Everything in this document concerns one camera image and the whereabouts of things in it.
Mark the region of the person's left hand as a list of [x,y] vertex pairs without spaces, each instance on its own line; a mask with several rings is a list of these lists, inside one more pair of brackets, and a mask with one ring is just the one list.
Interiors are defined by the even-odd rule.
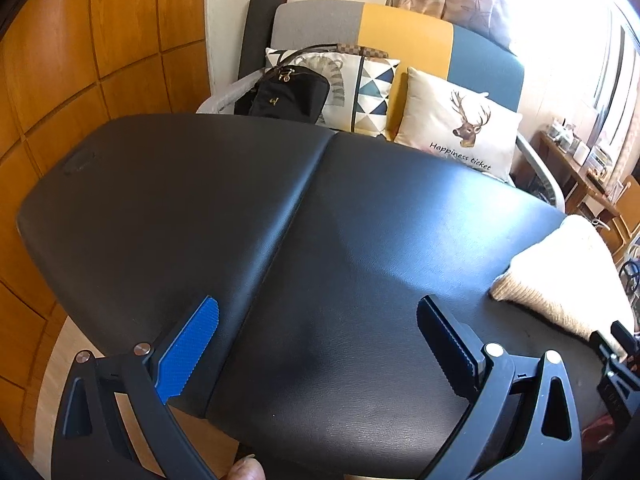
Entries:
[[254,455],[249,455],[238,460],[226,475],[227,480],[266,480],[266,474],[262,464]]

